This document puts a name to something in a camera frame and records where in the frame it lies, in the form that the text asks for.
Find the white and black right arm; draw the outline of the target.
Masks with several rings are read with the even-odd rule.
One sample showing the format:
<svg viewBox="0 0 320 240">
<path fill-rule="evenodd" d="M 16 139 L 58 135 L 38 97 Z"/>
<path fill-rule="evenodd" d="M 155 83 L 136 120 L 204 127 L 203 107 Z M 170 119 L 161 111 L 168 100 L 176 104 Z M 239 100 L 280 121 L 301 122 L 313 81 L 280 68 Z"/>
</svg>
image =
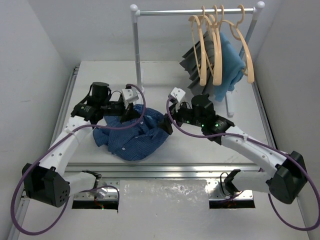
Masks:
<svg viewBox="0 0 320 240">
<path fill-rule="evenodd" d="M 185 93 L 176 89 L 168 96 L 164 126 L 170 133 L 172 125 L 180 129 L 182 124 L 199 127 L 200 138 L 208 139 L 220 146 L 238 152 L 255 163 L 262 170 L 248 172 L 234 169 L 222 180 L 220 189 L 231 196 L 238 192 L 252 190 L 268 193 L 284 204 L 291 204 L 307 183 L 302 173 L 303 156 L 269 149 L 267 145 L 251 138 L 232 121 L 216 114 L 207 94 L 196 95 L 188 107 L 184 102 Z"/>
</svg>

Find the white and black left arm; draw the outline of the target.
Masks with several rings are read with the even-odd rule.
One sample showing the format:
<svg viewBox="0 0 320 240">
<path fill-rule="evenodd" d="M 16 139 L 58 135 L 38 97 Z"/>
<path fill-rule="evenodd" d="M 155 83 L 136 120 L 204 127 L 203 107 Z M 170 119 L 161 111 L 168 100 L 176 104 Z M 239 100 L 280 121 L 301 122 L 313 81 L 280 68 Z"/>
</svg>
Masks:
<svg viewBox="0 0 320 240">
<path fill-rule="evenodd" d="M 142 116 L 133 113 L 134 103 L 144 99 L 138 86 L 128 83 L 121 90 L 118 101 L 112 101 L 109 84 L 93 82 L 87 95 L 73 108 L 60 135 L 35 163 L 22 169 L 22 180 L 26 196 L 30 199 L 61 207 L 72 195 L 93 192 L 101 179 L 99 173 L 83 170 L 65 176 L 66 167 L 80 143 L 99 128 L 104 116 L 133 117 L 138 122 Z"/>
</svg>

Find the blue plaid button shirt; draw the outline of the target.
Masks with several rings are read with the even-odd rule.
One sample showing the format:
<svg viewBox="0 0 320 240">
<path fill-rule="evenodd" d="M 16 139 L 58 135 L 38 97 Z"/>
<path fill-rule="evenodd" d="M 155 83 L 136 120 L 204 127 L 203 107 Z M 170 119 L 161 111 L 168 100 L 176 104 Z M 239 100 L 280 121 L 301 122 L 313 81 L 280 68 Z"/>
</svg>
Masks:
<svg viewBox="0 0 320 240">
<path fill-rule="evenodd" d="M 146 108 L 142 121 L 124 130 L 96 128 L 93 139 L 98 147 L 106 146 L 108 152 L 125 161 L 140 161 L 155 152 L 169 137 L 158 127 L 164 115 Z"/>
</svg>

